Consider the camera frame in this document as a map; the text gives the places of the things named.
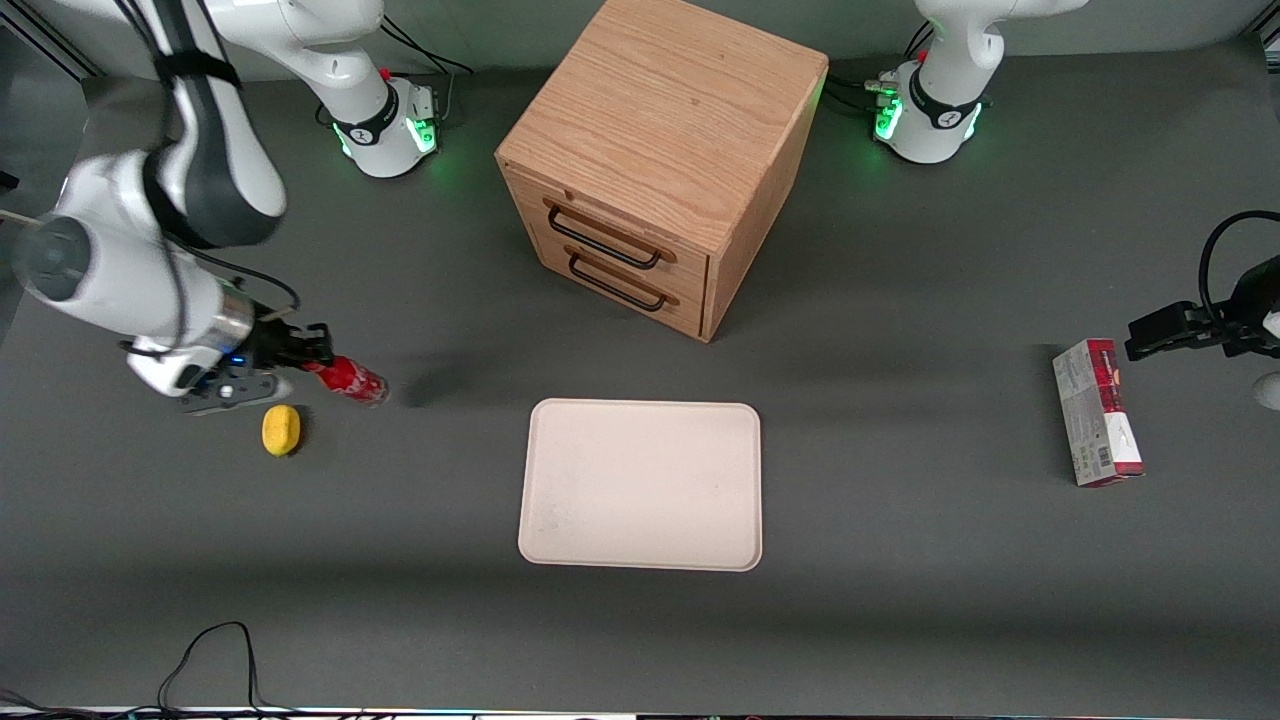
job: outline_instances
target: plastic tray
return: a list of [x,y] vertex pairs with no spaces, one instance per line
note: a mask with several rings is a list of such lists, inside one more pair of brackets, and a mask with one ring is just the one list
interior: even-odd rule
[[520,514],[530,562],[741,573],[762,548],[753,407],[561,398],[534,407]]

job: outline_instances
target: cable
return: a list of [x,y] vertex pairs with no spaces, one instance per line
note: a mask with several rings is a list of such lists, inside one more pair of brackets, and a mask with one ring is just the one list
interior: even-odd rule
[[201,630],[195,638],[192,638],[192,641],[187,644],[187,650],[182,653],[182,660],[178,661],[178,665],[173,669],[173,671],[169,673],[169,675],[160,682],[160,687],[156,688],[157,706],[160,706],[164,710],[170,710],[169,688],[173,685],[173,682],[178,679],[178,675],[182,674],[183,667],[187,666],[187,661],[191,660],[191,653],[192,651],[196,650],[196,646],[200,644],[200,641],[204,639],[204,637],[207,635],[209,633],[212,633],[214,630],[220,630],[223,628],[230,628],[230,626],[239,628],[241,634],[244,635],[244,652],[248,656],[248,706],[261,712],[262,705],[271,705],[265,700],[262,700],[262,693],[257,688],[257,657],[253,655],[253,638],[251,638],[248,634],[248,626],[244,625],[244,623],[241,623],[239,620],[228,620],[225,623],[210,625],[209,628]]
[[863,85],[859,83],[859,82],[847,81],[845,78],[836,77],[836,76],[833,76],[831,73],[827,73],[827,82],[829,82],[831,85],[840,86],[840,87],[847,87],[849,90],[865,90],[863,87]]
[[133,0],[115,0],[116,9],[124,15],[124,19],[133,26],[134,32],[142,37],[142,44],[147,46],[147,50],[159,47],[155,35],[146,23],[146,18],[142,15],[142,9]]
[[433,54],[428,53],[426,50],[419,47],[419,45],[416,42],[413,42],[412,40],[406,40],[403,37],[397,36],[387,26],[383,26],[379,29],[381,29],[384,33],[387,33],[387,37],[390,37],[396,42],[399,42],[404,47],[408,47],[410,50],[416,50],[416,51],[421,53],[422,55],[426,55],[426,59],[430,60],[431,64],[434,64],[436,68],[439,68],[442,73],[448,74],[449,69],[445,68],[443,64],[440,64],[440,60],[438,58],[435,58]]
[[911,41],[906,44],[906,50],[902,51],[902,56],[910,58],[916,47],[919,47],[920,45],[923,45],[925,41],[929,40],[931,35],[933,35],[933,23],[931,23],[929,20],[924,20],[924,23],[920,24],[919,28],[916,28],[915,35],[911,36]]
[[1210,261],[1213,259],[1213,249],[1217,246],[1217,241],[1219,238],[1222,237],[1222,233],[1230,229],[1230,227],[1234,225],[1235,223],[1239,223],[1240,220],[1248,220],[1251,218],[1260,218],[1280,223],[1280,213],[1272,210],[1245,210],[1243,213],[1236,213],[1230,218],[1222,220],[1221,223],[1219,223],[1216,228],[1213,228],[1213,232],[1210,233],[1208,240],[1204,241],[1204,250],[1201,251],[1199,270],[1197,273],[1197,284],[1199,287],[1201,305],[1203,305],[1204,311],[1208,313],[1210,322],[1213,323],[1213,327],[1224,338],[1242,347],[1247,347],[1247,343],[1240,340],[1240,336],[1239,333],[1235,332],[1235,328],[1231,328],[1230,325],[1226,324],[1226,320],[1219,313],[1219,309],[1213,307],[1213,300],[1212,297],[1210,297],[1208,292],[1208,266]]
[[444,63],[448,63],[448,64],[451,64],[451,65],[453,65],[456,68],[466,70],[467,74],[475,74],[475,70],[471,69],[470,65],[463,65],[462,63],[460,63],[457,60],[451,60],[451,59],[445,58],[444,55],[438,55],[435,53],[431,53],[430,50],[424,49],[407,32],[404,32],[404,28],[402,28],[401,26],[396,24],[396,20],[393,20],[389,15],[383,15],[383,20],[385,20],[387,24],[390,26],[392,29],[394,29],[396,32],[398,32],[402,37],[397,37],[390,31],[388,31],[385,27],[383,28],[383,32],[387,32],[387,35],[389,35],[390,37],[398,40],[399,42],[402,42],[402,44],[404,44],[404,45],[407,45],[407,46],[417,50],[419,53],[426,55],[428,58],[430,58],[433,61],[435,61],[436,67],[439,67],[442,72],[448,72],[448,70],[445,70],[440,65],[440,61],[444,61]]
[[829,87],[822,88],[822,94],[823,94],[823,96],[829,97],[829,99],[835,100],[836,102],[840,102],[841,105],[844,105],[846,108],[852,108],[854,110],[859,110],[861,113],[873,113],[873,114],[876,113],[876,108],[872,108],[870,105],[859,105],[858,102],[852,102],[850,100],[846,100],[846,99],[836,95],[835,91],[832,91]]
[[243,265],[237,265],[236,263],[229,263],[227,260],[223,260],[221,258],[214,258],[212,255],[209,255],[207,252],[196,250],[195,247],[187,245],[186,242],[183,242],[177,236],[172,236],[170,234],[169,236],[169,241],[173,242],[174,245],[177,245],[178,247],[186,250],[187,252],[191,252],[196,258],[200,258],[201,260],[204,260],[206,263],[212,263],[214,265],[220,265],[220,266],[227,268],[228,270],[230,270],[233,273],[239,273],[242,275],[248,275],[251,278],[257,278],[257,279],[260,279],[262,282],[271,283],[275,287],[283,290],[285,293],[288,293],[288,296],[289,296],[289,305],[287,307],[282,309],[282,310],[276,310],[275,313],[271,313],[271,315],[269,315],[268,318],[271,318],[271,319],[274,319],[274,318],[283,318],[284,315],[288,315],[291,313],[297,313],[298,310],[302,309],[302,297],[298,295],[298,292],[296,290],[293,290],[292,287],[289,287],[284,281],[282,281],[282,279],[279,279],[276,277],[269,275],[266,273],[255,270],[252,268],[246,268]]
[[453,79],[458,77],[458,73],[449,73],[449,90],[444,94],[444,111],[440,113],[440,122],[449,119],[449,113],[453,111]]

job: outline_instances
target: cardboard box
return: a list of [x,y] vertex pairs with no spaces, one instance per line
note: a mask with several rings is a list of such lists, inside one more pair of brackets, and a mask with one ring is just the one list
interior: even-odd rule
[[1080,342],[1053,359],[1075,484],[1097,488],[1144,474],[1129,416],[1120,401],[1114,340]]

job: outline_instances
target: drawer handle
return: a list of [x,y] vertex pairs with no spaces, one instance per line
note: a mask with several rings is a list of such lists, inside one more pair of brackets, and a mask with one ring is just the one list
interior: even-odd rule
[[585,234],[577,232],[573,228],[570,228],[570,227],[566,227],[566,225],[562,225],[562,224],[557,223],[556,218],[558,218],[558,217],[559,217],[559,206],[552,205],[552,211],[547,214],[547,223],[552,225],[553,231],[556,231],[556,232],[558,232],[558,233],[561,233],[563,236],[568,236],[568,237],[571,237],[571,238],[581,242],[582,245],[585,245],[585,246],[588,246],[588,247],[590,247],[593,250],[599,250],[600,252],[608,255],[609,258],[613,258],[614,260],[618,260],[620,263],[626,263],[627,265],[631,265],[632,268],[637,268],[637,269],[641,269],[641,270],[648,270],[648,269],[653,268],[654,265],[657,265],[658,264],[658,259],[662,258],[662,254],[658,252],[657,250],[654,250],[653,256],[649,258],[648,260],[640,260],[637,258],[632,258],[632,256],[627,255],[626,252],[618,252],[617,250],[609,247],[608,245],[604,245],[604,243],[602,243],[599,241],[591,240],[591,238],[586,237]]
[[575,278],[580,278],[582,281],[586,281],[586,282],[591,283],[593,286],[603,290],[604,292],[608,292],[613,297],[617,297],[618,300],[622,300],[625,302],[630,302],[631,305],[635,305],[636,307],[644,310],[645,313],[657,313],[658,310],[662,309],[663,305],[667,304],[667,296],[666,295],[659,295],[658,300],[655,302],[645,302],[644,300],[640,300],[639,297],[636,297],[634,295],[630,295],[627,292],[622,292],[621,290],[613,287],[612,284],[609,284],[609,283],[607,283],[607,282],[604,282],[604,281],[602,281],[599,278],[593,278],[591,275],[589,275],[589,274],[584,273],[582,270],[577,269],[577,261],[581,260],[581,259],[582,259],[582,256],[579,255],[577,252],[575,252],[568,259],[568,272],[573,273]]

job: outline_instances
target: gray table surface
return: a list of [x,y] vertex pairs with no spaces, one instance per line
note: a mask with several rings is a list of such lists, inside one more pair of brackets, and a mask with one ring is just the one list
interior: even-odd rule
[[[823,109],[710,346],[538,265],[492,152],[544,78],[460,79],[442,154],[384,182],[305,86],[246,90],[291,210],[223,255],[294,283],[298,320],[394,384],[366,411],[302,382],[296,457],[262,452],[259,410],[175,416],[115,337],[23,301],[0,351],[3,684],[143,702],[241,619],[293,705],[1280,711],[1280,415],[1249,396],[1275,365],[1126,364],[1148,477],[1101,491],[1070,480],[1048,366],[1192,297],[1216,222],[1280,205],[1256,42],[1011,59],[942,167]],[[134,91],[97,94],[86,152],[147,137]],[[1224,241],[1220,292],[1274,238]],[[524,561],[529,411],[553,396],[754,405],[760,565]],[[239,653],[210,638],[175,701],[241,702]]]

